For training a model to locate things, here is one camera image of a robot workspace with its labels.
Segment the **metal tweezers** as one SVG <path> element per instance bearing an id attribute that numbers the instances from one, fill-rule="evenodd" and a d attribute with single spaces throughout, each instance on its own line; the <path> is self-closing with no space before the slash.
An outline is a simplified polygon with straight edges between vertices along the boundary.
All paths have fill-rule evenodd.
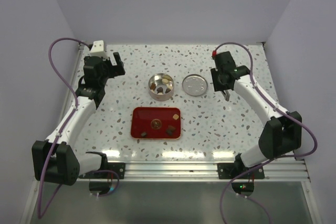
<path id="1" fill-rule="evenodd" d="M 230 100 L 230 92 L 228 90 L 222 91 L 223 97 L 226 101 Z"/>

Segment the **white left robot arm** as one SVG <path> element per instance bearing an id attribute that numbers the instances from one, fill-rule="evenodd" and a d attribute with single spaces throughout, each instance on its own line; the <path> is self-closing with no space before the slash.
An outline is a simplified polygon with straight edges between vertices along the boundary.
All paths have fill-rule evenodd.
<path id="1" fill-rule="evenodd" d="M 92 173 L 97 178 L 107 176 L 109 165 L 106 154 L 86 152 L 77 156 L 72 146 L 102 102 L 108 79 L 125 75 L 119 53 L 114 52 L 113 56 L 115 65 L 110 59 L 98 56 L 84 58 L 84 74 L 78 81 L 74 102 L 56 129 L 44 141 L 36 141 L 32 146 L 38 181 L 71 186 L 86 173 Z"/>

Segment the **tan square Sweet chocolate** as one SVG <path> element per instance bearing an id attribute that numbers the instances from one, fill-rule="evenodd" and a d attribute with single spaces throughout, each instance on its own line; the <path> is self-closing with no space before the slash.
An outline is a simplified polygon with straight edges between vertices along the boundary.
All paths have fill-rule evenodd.
<path id="1" fill-rule="evenodd" d="M 169 75 L 167 75 L 167 74 L 164 74 L 164 75 L 162 76 L 162 79 L 166 79 L 166 80 L 168 80 L 168 81 L 171 81 L 171 80 L 172 80 L 172 78 L 171 78 Z"/>

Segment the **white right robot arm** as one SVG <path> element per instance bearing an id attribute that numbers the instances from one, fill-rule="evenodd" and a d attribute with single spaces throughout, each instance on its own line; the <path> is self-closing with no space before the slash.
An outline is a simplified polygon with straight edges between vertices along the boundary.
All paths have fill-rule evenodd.
<path id="1" fill-rule="evenodd" d="M 229 100 L 229 91 L 241 96 L 258 115 L 263 130 L 258 143 L 249 150 L 237 154 L 234 161 L 234 172 L 240 178 L 246 178 L 253 167 L 269 159 L 277 158 L 298 149 L 301 146 L 302 129 L 296 122 L 302 122 L 298 112 L 275 103 L 271 96 L 257 92 L 258 83 L 251 77 L 246 66 L 236 66 L 229 51 L 213 52 L 215 68 L 211 69 L 215 91 Z"/>

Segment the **brown rectangular chocolate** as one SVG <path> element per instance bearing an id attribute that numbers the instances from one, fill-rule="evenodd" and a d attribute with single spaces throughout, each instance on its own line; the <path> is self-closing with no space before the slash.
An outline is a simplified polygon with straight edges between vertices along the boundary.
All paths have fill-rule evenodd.
<path id="1" fill-rule="evenodd" d="M 150 85 L 150 89 L 151 90 L 155 90 L 155 88 L 156 88 L 156 84 L 155 83 L 153 83 L 153 84 Z"/>

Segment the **round metal tin lid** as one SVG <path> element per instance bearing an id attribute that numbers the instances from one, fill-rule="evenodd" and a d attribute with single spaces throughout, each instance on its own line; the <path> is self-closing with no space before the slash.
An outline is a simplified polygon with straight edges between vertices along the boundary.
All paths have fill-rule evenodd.
<path id="1" fill-rule="evenodd" d="M 182 88 L 188 95 L 197 97 L 207 92 L 208 83 L 204 77 L 198 74 L 190 74 L 183 79 Z"/>

